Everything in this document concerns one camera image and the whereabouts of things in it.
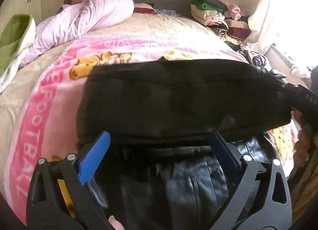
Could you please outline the person's right hand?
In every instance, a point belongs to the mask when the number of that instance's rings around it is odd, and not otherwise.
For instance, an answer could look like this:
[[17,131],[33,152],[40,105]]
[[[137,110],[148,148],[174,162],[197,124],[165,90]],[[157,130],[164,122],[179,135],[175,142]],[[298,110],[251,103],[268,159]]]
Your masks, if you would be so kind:
[[301,130],[298,132],[298,141],[294,146],[294,166],[302,168],[309,160],[308,150],[310,146],[313,144],[317,147],[317,133],[313,133],[311,126],[302,121],[302,113],[300,111],[295,110],[293,112],[293,117],[301,126]]

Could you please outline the person's left hand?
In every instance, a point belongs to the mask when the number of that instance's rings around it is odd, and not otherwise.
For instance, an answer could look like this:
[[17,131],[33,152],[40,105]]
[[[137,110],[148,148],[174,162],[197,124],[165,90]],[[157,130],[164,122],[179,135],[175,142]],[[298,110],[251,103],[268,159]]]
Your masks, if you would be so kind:
[[114,227],[115,230],[124,230],[123,225],[115,219],[114,216],[110,216],[108,221]]

